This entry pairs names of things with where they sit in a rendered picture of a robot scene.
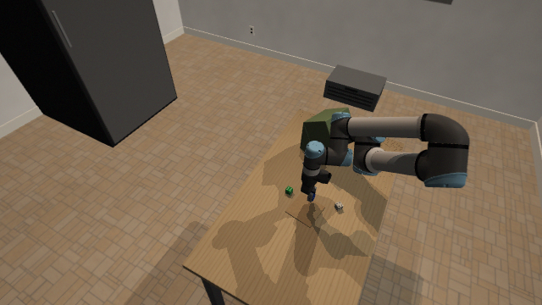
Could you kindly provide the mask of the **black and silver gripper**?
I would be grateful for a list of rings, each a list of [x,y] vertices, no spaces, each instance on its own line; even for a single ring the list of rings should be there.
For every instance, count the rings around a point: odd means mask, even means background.
[[[302,173],[301,173],[301,192],[307,194],[307,200],[312,202],[312,195],[316,193],[317,187],[315,184],[317,182],[328,184],[331,179],[332,174],[324,169],[309,170],[305,168],[303,164]]]

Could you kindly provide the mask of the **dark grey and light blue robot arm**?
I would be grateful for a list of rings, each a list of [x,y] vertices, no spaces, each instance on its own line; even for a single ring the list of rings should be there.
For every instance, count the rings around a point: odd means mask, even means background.
[[[361,175],[375,176],[382,171],[412,175],[426,187],[462,188],[466,184],[470,139],[454,119],[440,114],[352,118],[349,113],[333,113],[330,124],[329,147],[310,141],[305,168],[352,163],[353,170]],[[420,153],[386,152],[380,148],[386,137],[418,138],[429,142],[428,149]],[[348,144],[354,141],[353,155]]]

